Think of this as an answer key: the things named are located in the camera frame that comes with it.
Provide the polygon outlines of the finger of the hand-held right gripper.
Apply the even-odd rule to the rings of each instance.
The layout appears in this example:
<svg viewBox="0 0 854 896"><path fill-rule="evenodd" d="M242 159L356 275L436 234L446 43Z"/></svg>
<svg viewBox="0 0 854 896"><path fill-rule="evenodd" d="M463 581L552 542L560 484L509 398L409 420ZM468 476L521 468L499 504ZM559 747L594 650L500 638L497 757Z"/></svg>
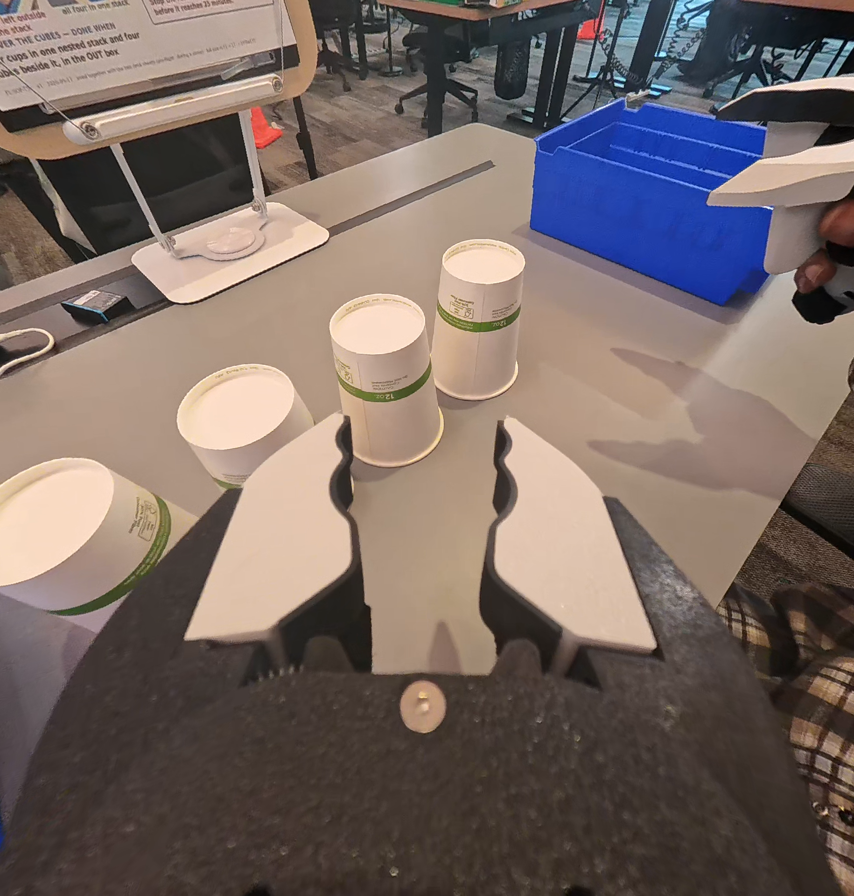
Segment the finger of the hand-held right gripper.
<svg viewBox="0 0 854 896"><path fill-rule="evenodd" d="M854 75L760 87L720 106L717 118L854 126Z"/></svg>
<svg viewBox="0 0 854 896"><path fill-rule="evenodd" d="M842 200L854 188L854 139L763 158L710 192L718 207L794 207Z"/></svg>

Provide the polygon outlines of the black office chair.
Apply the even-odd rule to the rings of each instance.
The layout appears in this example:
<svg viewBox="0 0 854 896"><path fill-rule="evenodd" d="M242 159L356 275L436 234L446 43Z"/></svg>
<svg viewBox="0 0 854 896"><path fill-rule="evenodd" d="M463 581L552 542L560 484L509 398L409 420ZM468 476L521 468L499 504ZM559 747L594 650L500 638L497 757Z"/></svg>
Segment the black office chair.
<svg viewBox="0 0 854 896"><path fill-rule="evenodd" d="M412 63L414 55L420 53L422 61L424 61L425 72L427 72L429 68L429 43L429 34L426 28L416 29L403 38L403 46L406 49L406 60ZM442 34L441 59L443 64L443 94L444 96L452 96L465 106L470 112L471 123L476 124L479 122L478 90L450 77L450 74L454 73L459 64L472 61L473 52L474 48L472 47L472 42L469 38L449 31ZM426 96L428 100L421 116L421 128L428 129L431 109L433 107L431 102L431 91L434 91L436 93L435 98L438 98L439 90L440 88L438 86L431 87L430 82L425 81L420 87L401 94L394 106L395 114L401 117L405 114L404 105L407 101L422 95Z"/></svg>

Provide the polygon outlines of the white cup green band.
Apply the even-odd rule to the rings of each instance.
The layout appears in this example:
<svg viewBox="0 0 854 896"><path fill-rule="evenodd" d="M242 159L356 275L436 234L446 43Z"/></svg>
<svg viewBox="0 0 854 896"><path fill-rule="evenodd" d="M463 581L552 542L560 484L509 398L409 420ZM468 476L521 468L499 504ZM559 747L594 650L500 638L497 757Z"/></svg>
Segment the white cup green band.
<svg viewBox="0 0 854 896"><path fill-rule="evenodd" d="M437 389L462 400L501 395L518 376L525 258L496 239L444 252L433 330Z"/></svg>
<svg viewBox="0 0 854 896"><path fill-rule="evenodd" d="M181 517L96 461L35 465L0 485L0 594L98 632Z"/></svg>
<svg viewBox="0 0 854 896"><path fill-rule="evenodd" d="M238 364L205 377L182 399L176 424L209 476L242 488L254 471L314 420L291 379L267 364Z"/></svg>
<svg viewBox="0 0 854 896"><path fill-rule="evenodd" d="M397 295L357 297L335 311L329 334L354 457L395 468L429 455L444 418L421 308Z"/></svg>

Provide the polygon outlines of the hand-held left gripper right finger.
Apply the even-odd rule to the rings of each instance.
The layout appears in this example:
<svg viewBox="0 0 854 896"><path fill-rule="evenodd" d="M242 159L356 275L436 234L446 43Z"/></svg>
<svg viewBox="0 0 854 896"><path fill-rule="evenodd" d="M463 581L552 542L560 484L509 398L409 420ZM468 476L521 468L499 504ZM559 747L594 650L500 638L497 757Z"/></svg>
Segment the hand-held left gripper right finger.
<svg viewBox="0 0 854 896"><path fill-rule="evenodd" d="M514 417L497 424L480 615L499 658L526 641L567 676L584 648L650 656L657 638L601 489Z"/></svg>

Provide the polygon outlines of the instruction sheet stand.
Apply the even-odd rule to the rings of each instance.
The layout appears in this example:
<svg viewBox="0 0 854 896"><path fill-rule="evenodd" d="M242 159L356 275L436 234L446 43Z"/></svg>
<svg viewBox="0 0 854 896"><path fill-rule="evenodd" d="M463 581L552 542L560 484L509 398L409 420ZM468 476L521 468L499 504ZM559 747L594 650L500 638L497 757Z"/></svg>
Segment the instruction sheet stand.
<svg viewBox="0 0 854 896"><path fill-rule="evenodd" d="M63 133L79 146L109 145L156 240L131 257L132 265L175 305L191 305L289 262L329 239L329 231L284 204L266 198L252 128L252 108L284 88L281 74L186 92L171 98L65 118ZM172 237L160 229L118 139L239 106L242 140L252 176L249 206Z"/></svg>

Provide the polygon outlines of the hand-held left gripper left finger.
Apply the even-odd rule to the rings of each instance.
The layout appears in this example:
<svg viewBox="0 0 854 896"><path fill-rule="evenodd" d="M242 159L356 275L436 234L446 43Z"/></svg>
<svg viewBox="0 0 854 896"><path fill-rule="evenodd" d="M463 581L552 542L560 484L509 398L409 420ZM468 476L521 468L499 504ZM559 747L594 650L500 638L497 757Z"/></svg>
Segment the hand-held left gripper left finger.
<svg viewBox="0 0 854 896"><path fill-rule="evenodd" d="M279 669L313 638L338 640L372 672L354 499L351 421L334 413L264 461L242 487L184 634L187 643L262 644Z"/></svg>

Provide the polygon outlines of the small black blue device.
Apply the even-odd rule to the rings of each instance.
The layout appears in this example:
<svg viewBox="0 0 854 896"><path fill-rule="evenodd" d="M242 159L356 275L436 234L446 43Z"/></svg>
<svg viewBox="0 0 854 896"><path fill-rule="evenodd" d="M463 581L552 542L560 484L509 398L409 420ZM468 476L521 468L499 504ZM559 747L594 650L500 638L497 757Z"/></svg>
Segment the small black blue device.
<svg viewBox="0 0 854 896"><path fill-rule="evenodd" d="M70 297L60 305L73 320L86 325L108 323L135 310L129 297L100 289Z"/></svg>

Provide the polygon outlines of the wooden office desk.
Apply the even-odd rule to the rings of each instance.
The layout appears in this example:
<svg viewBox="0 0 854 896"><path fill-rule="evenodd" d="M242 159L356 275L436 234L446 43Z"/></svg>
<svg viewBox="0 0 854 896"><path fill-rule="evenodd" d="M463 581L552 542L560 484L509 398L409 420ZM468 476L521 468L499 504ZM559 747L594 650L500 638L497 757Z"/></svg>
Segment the wooden office desk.
<svg viewBox="0 0 854 896"><path fill-rule="evenodd" d="M438 86L438 98L431 91L428 137L443 131L443 111L447 96L442 90L442 34L446 31L469 38L475 49L497 48L545 35L546 45L540 82L527 123L536 130L560 121L564 91L577 43L579 26L595 19L602 2L531 1L494 6L491 2L382 2L387 10L398 11L416 28L429 34L428 71L423 71L431 87Z"/></svg>

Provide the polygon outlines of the white printed paper sheet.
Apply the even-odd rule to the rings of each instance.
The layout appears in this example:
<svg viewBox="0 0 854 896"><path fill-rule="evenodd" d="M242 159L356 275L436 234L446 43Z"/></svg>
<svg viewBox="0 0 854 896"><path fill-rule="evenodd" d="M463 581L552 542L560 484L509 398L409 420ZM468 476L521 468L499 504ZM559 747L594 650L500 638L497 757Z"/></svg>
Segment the white printed paper sheet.
<svg viewBox="0 0 854 896"><path fill-rule="evenodd" d="M0 111L138 95L249 57L296 64L284 2L0 2Z"/></svg>

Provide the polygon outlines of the person's plaid shirt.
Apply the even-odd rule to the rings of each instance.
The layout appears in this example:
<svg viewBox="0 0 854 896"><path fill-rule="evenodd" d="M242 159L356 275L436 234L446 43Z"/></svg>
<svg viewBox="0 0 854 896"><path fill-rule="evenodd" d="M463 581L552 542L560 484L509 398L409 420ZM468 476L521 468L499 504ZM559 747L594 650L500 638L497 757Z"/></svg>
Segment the person's plaid shirt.
<svg viewBox="0 0 854 896"><path fill-rule="evenodd" d="M854 894L854 588L796 584L764 599L734 583L717 612L769 692L832 874Z"/></svg>

